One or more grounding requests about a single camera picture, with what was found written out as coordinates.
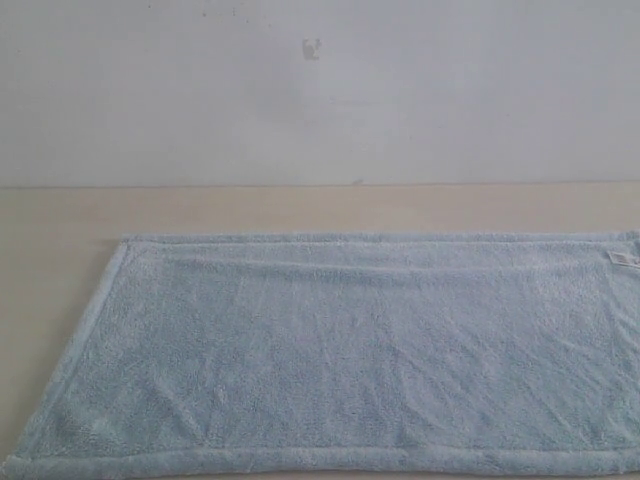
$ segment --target white label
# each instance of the white label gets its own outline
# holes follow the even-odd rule
[[[608,252],[611,262],[616,265],[622,265],[625,267],[640,268],[640,257],[634,257],[628,253],[616,253]]]

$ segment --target light blue towel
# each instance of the light blue towel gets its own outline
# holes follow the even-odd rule
[[[132,236],[4,469],[640,470],[640,235]]]

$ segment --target microfiber cloth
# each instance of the microfiber cloth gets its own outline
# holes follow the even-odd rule
[[[4,470],[640,470],[640,235],[126,237]]]

